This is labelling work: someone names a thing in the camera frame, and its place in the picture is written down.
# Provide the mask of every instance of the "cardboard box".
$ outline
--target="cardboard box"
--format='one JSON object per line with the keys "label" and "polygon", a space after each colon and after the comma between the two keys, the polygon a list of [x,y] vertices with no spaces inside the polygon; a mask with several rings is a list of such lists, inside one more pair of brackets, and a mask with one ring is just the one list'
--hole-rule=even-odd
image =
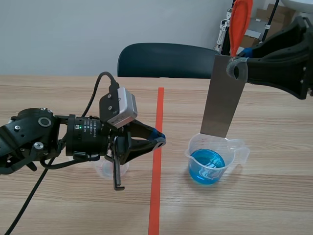
{"label": "cardboard box", "polygon": [[[257,9],[256,21],[264,21],[264,23],[267,24],[273,9],[274,4],[269,4],[266,10]],[[284,6],[277,6],[266,38],[272,36],[273,34],[281,31],[286,26],[288,26],[291,23],[294,14],[295,10],[289,9]]]}
{"label": "cardboard box", "polygon": [[267,10],[256,9],[256,19],[268,21],[267,15],[268,15]]}
{"label": "cardboard box", "polygon": [[257,38],[252,38],[250,36],[245,35],[243,40],[240,43],[240,46],[243,48],[252,47],[260,43],[260,40]]}

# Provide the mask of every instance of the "screw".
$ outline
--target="screw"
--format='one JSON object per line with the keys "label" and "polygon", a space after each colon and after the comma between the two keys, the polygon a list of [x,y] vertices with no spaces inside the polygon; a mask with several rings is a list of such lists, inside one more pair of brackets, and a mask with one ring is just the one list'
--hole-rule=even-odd
{"label": "screw", "polygon": [[34,147],[37,149],[37,150],[42,150],[44,148],[44,144],[41,143],[41,142],[36,142],[34,144]]}

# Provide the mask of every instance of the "blue liquid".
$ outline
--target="blue liquid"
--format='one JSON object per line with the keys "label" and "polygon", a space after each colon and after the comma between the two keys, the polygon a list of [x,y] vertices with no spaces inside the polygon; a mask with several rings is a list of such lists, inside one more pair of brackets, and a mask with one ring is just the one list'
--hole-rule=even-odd
{"label": "blue liquid", "polygon": [[[221,168],[225,166],[223,158],[210,149],[199,149],[191,154],[199,163],[210,168]],[[213,170],[199,165],[193,159],[189,159],[189,174],[197,182],[211,185],[219,181],[225,169]]]}

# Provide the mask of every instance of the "plastic measuring cup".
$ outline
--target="plastic measuring cup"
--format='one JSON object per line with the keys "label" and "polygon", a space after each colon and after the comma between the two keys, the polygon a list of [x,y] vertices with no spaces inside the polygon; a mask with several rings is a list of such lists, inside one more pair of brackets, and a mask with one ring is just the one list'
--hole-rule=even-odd
{"label": "plastic measuring cup", "polygon": [[243,140],[204,134],[192,137],[185,151],[189,158],[189,174],[195,181],[206,185],[219,181],[235,158],[239,159],[240,164],[245,164],[249,154],[250,149]]}
{"label": "plastic measuring cup", "polygon": [[[104,179],[113,179],[113,163],[101,158],[100,160],[93,162],[94,168],[98,175]],[[129,163],[125,163],[120,166],[120,175],[123,176],[126,174],[126,171],[129,168]]]}

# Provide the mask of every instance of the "black cable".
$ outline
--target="black cable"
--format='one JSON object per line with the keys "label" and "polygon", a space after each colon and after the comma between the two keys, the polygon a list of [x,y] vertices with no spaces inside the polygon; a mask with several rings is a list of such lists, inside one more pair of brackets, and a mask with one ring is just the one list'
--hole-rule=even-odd
{"label": "black cable", "polygon": [[[276,8],[277,8],[277,6],[278,6],[278,3],[279,3],[279,0],[276,0],[275,5],[274,5],[274,9],[272,10],[272,13],[271,13],[270,18],[269,18],[269,21],[268,21],[268,26],[270,26],[270,24],[272,23],[272,20],[273,20],[274,15],[275,15]],[[264,32],[263,38],[262,38],[262,42],[265,41],[266,36],[268,35],[268,31],[269,31],[269,28],[267,28],[267,29],[265,30],[265,32]]]}
{"label": "black cable", "polygon": [[[91,105],[92,105],[92,103],[93,103],[93,100],[94,100],[94,98],[95,98],[95,96],[96,96],[96,93],[97,93],[98,86],[99,86],[99,83],[100,83],[100,81],[101,81],[101,78],[102,78],[103,76],[105,76],[105,75],[108,76],[109,79],[111,80],[111,85],[110,85],[110,87],[109,87],[109,91],[112,91],[113,89],[116,89],[116,90],[117,90],[117,89],[119,88],[119,84],[116,82],[116,80],[114,79],[114,77],[112,76],[112,74],[110,74],[109,72],[102,72],[102,73],[100,73],[99,76],[98,76],[98,78],[97,78],[97,80],[96,80],[96,83],[95,83],[95,85],[94,85],[93,93],[92,93],[92,95],[91,95],[90,101],[89,101],[89,103],[88,103],[88,105],[87,105],[85,111],[83,112],[82,117],[86,116],[86,114],[88,113],[88,111],[89,111],[89,109],[90,109],[90,107],[91,107]],[[63,138],[60,140],[60,141],[62,141],[62,142],[64,143],[64,144],[63,144],[63,148],[65,147],[66,137],[67,137],[67,135],[65,134],[65,135],[63,136]]]}
{"label": "black cable", "polygon": [[[54,159],[55,158],[51,158],[49,163],[48,163],[48,165],[51,165],[53,163]],[[44,169],[43,173],[41,174],[41,176],[39,177],[38,181],[36,182],[34,188],[32,189],[32,191],[30,192],[30,194],[27,197],[26,201],[24,202],[24,205],[22,206],[20,212],[18,213],[18,215],[14,219],[13,223],[11,224],[10,228],[8,229],[8,231],[6,231],[6,233],[4,235],[10,235],[12,233],[13,229],[15,228],[15,226],[19,222],[21,216],[23,215],[24,211],[26,210],[30,200],[33,198],[37,188],[39,187],[40,183],[42,182],[42,180],[44,179],[45,175],[47,174],[47,171],[48,171],[48,169]]]}
{"label": "black cable", "polygon": [[96,157],[86,157],[86,158],[78,158],[78,159],[74,159],[68,162],[64,162],[64,163],[59,163],[59,164],[54,164],[54,165],[49,165],[45,163],[45,159],[41,159],[40,160],[40,164],[49,170],[57,170],[57,169],[61,169],[64,167],[68,167],[70,165],[74,165],[74,164],[78,164],[78,163],[85,163],[85,162],[94,162],[94,161],[98,161],[100,160],[100,156],[96,156]]}
{"label": "black cable", "polygon": [[[119,88],[119,84],[115,81],[114,77],[112,76],[112,74],[110,74],[109,72],[102,72],[99,74],[98,78],[97,78],[97,81],[96,81],[96,84],[94,86],[94,89],[93,89],[93,93],[92,93],[92,96],[90,98],[90,101],[82,115],[82,117],[86,116],[87,112],[89,111],[91,105],[92,105],[92,102],[96,96],[96,92],[97,92],[97,89],[98,89],[98,86],[99,86],[99,83],[100,83],[100,80],[101,78],[106,75],[109,77],[109,79],[111,80],[111,85],[109,87],[109,90],[111,89],[118,89]],[[63,136],[63,138],[60,140],[60,141],[63,141],[64,142],[64,146],[65,146],[65,141],[66,139],[66,134]],[[49,163],[48,163],[48,167],[52,165],[53,161],[54,161],[55,158],[51,158]],[[34,188],[32,189],[32,191],[30,192],[29,196],[27,197],[26,201],[24,202],[20,212],[18,213],[18,215],[16,216],[16,218],[14,219],[13,223],[11,224],[10,228],[8,229],[8,231],[6,231],[6,233],[4,235],[10,235],[13,231],[13,229],[15,228],[15,226],[17,225],[17,223],[19,222],[20,218],[22,217],[24,211],[26,210],[30,200],[32,199],[32,197],[34,196],[37,188],[39,187],[40,183],[42,182],[42,180],[44,179],[45,175],[47,174],[47,171],[48,171],[48,168],[45,168],[43,173],[41,174],[41,176],[39,177],[38,181],[36,182]]]}

